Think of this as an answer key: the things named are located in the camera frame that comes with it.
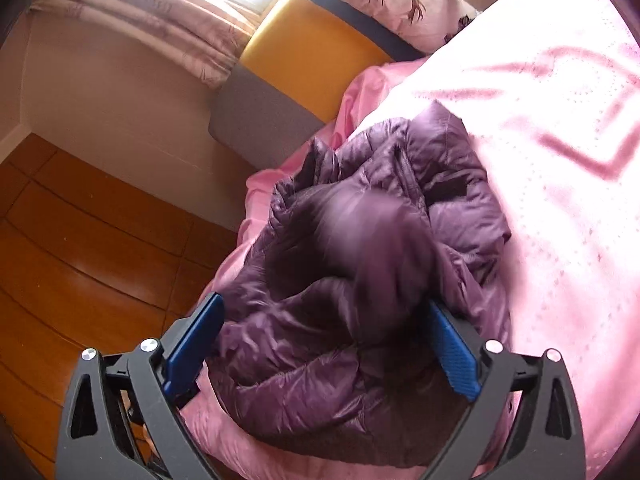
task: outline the floorboard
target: floorboard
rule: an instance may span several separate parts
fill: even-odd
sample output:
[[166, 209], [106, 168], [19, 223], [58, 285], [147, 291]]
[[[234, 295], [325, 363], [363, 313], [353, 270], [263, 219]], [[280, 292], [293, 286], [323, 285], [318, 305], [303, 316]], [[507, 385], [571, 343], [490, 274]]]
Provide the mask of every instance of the floorboard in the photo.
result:
[[80, 211], [34, 182], [7, 218], [75, 269], [145, 303], [167, 306], [178, 271], [177, 256]]
[[0, 290], [0, 362], [31, 388], [62, 406], [81, 351]]
[[78, 272], [0, 224], [0, 288], [35, 317], [104, 354], [158, 336], [164, 312]]
[[69, 155], [58, 152], [36, 174], [56, 195], [145, 242], [180, 255], [193, 216]]
[[160, 336], [236, 236], [34, 134], [0, 164], [0, 413], [47, 480], [82, 349], [120, 353]]
[[56, 458], [56, 442], [62, 408], [37, 394], [0, 364], [0, 412], [13, 432], [50, 460]]
[[7, 214], [29, 178], [8, 162], [0, 164], [0, 218]]

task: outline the metal screw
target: metal screw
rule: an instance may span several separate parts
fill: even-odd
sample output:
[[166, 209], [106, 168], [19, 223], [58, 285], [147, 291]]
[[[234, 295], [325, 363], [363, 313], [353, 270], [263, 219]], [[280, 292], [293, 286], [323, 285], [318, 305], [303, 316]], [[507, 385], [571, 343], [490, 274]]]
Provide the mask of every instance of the metal screw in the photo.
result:
[[546, 357], [551, 361], [557, 363], [560, 359], [562, 359], [562, 354], [555, 348], [550, 348], [546, 351]]
[[158, 340], [145, 339], [142, 343], [140, 343], [140, 348], [143, 352], [153, 352], [156, 348], [158, 348]]
[[484, 343], [484, 348], [486, 348], [486, 350], [488, 352], [491, 352], [492, 354], [499, 354], [500, 352], [502, 352], [502, 350], [504, 350], [504, 346], [502, 346], [502, 343], [500, 341], [496, 341], [495, 339], [489, 339], [489, 341]]
[[96, 353], [97, 352], [95, 351], [95, 348], [87, 348], [82, 351], [82, 359], [84, 359], [85, 361], [90, 361], [95, 357]]

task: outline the purple down jacket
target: purple down jacket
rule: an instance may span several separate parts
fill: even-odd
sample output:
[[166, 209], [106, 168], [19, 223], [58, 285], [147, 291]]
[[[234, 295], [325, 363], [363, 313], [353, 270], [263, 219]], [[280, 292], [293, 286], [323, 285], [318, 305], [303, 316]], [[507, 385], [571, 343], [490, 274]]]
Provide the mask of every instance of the purple down jacket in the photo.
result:
[[219, 291], [226, 323], [208, 364], [220, 404], [281, 449], [427, 465], [466, 400], [420, 339], [417, 309], [438, 298], [507, 342], [509, 237], [462, 121], [439, 102], [336, 152], [315, 140]]

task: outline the wall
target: wall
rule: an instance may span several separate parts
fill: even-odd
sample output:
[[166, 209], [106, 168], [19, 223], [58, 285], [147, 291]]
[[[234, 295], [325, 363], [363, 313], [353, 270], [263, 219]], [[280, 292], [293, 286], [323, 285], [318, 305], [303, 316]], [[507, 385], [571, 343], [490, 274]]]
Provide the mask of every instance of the wall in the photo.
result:
[[26, 136], [20, 127], [20, 91], [30, 23], [21, 16], [0, 48], [0, 162]]
[[133, 186], [236, 230], [253, 169], [207, 133], [211, 98], [196, 78], [135, 40], [33, 15], [26, 126]]

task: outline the pink curtain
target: pink curtain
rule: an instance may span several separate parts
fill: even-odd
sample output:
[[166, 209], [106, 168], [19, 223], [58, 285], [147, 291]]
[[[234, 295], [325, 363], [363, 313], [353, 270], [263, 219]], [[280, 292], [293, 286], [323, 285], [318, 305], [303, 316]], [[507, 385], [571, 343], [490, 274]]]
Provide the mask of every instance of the pink curtain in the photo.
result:
[[257, 27], [256, 15], [228, 0], [33, 0], [31, 9], [135, 38], [210, 88], [226, 80]]

